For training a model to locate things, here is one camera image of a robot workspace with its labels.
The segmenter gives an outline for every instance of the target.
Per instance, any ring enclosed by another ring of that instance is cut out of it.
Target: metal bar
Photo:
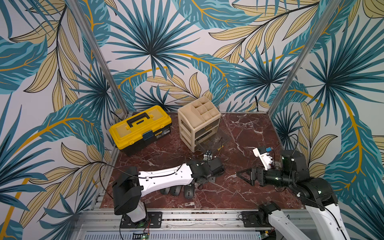
[[[120,108],[122,109],[125,116],[128,115],[128,108],[124,103],[124,100],[118,90],[118,87],[116,85],[115,80],[113,79],[113,76],[111,74],[111,71],[109,70],[109,67],[107,65],[107,62],[105,61],[100,47],[96,41],[95,36],[93,35],[93,32],[91,30],[91,27],[88,24],[88,20],[85,18],[85,14],[83,10],[81,9],[78,0],[68,0],[68,6],[71,9],[74,18],[76,19],[82,34],[84,35],[85,39],[88,41],[89,47],[91,48],[93,55],[95,56],[96,61],[98,62],[101,70],[104,73],[104,76],[111,87],[111,91],[116,97],[117,103],[119,104]]]
[[[323,14],[320,16],[319,22],[313,28],[312,34],[309,36],[302,51],[299,53],[299,56],[297,57],[295,63],[293,64],[291,70],[289,71],[287,78],[281,85],[279,92],[276,94],[275,99],[271,103],[271,106],[268,110],[268,114],[270,116],[276,110],[281,99],[285,95],[285,92],[287,91],[288,87],[291,85],[294,77],[296,76],[297,71],[300,69],[301,64],[303,63],[304,59],[307,57],[307,55],[313,48],[314,44],[317,42],[317,40],[321,36],[324,28],[327,26],[329,20],[331,19],[333,13],[335,12],[335,10],[337,9],[340,3],[341,3],[341,0],[329,0]]]

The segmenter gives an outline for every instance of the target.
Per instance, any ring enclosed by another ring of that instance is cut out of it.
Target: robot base
[[[149,226],[149,228],[160,228],[163,213],[148,212],[147,214],[148,218],[144,218],[143,220],[138,222],[132,222],[130,217],[127,214],[124,214],[121,220],[120,228],[145,228],[148,226],[149,220],[151,220],[151,225]]]

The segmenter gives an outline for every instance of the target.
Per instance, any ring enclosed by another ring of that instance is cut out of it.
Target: red marble surface
[[[115,166],[124,170],[126,166],[137,166],[138,170],[160,170],[175,167],[183,163],[186,157],[202,157],[202,152],[192,153],[179,137],[177,113],[169,114],[172,118],[171,133],[147,146],[136,155],[127,157],[120,152]],[[225,167],[224,175],[217,177],[215,183],[207,183],[202,190],[195,189],[193,199],[185,199],[183,190],[180,195],[162,195],[152,192],[141,200],[147,208],[232,208],[254,209],[259,204],[274,201],[282,209],[301,209],[303,205],[288,190],[276,192],[273,186],[254,187],[236,177],[236,171],[261,166],[252,149],[258,146],[277,147],[279,140],[267,114],[222,114],[220,128],[230,136],[220,153]],[[280,158],[280,147],[275,151]],[[113,170],[107,191],[112,194],[111,184],[120,175]],[[113,208],[113,200],[105,195],[102,208]]]

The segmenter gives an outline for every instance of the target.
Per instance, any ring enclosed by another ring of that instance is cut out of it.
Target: wall
[[[266,111],[327,2],[115,0],[101,50],[132,111],[203,95],[221,111],[255,111],[257,96]]]
[[[384,239],[383,7],[357,0],[325,29],[330,40],[318,40],[273,116],[284,146],[298,136],[311,175],[331,183],[354,239]]]
[[[82,7],[109,19],[103,1]],[[0,240],[67,239],[111,161],[107,129],[121,110],[65,1],[0,10]]]

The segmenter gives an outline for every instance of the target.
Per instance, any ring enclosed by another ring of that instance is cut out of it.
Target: beige storage organizer
[[[201,97],[177,110],[180,138],[192,152],[197,149],[195,140],[217,129],[220,112],[206,97]]]

